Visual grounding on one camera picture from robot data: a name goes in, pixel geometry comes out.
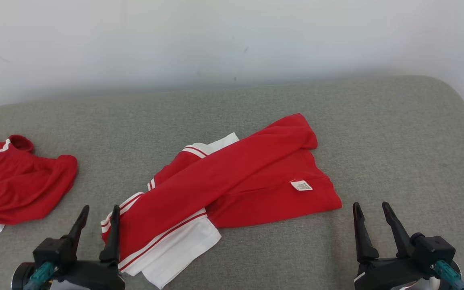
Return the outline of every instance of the care label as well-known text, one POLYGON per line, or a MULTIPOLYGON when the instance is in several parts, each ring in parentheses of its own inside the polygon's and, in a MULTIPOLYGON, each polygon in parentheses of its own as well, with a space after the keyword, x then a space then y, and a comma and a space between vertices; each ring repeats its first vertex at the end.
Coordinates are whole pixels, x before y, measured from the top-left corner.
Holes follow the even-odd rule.
POLYGON ((305 180, 300 180, 300 181, 292 181, 291 185, 297 190, 297 191, 311 191, 313 188, 305 182, 305 180))

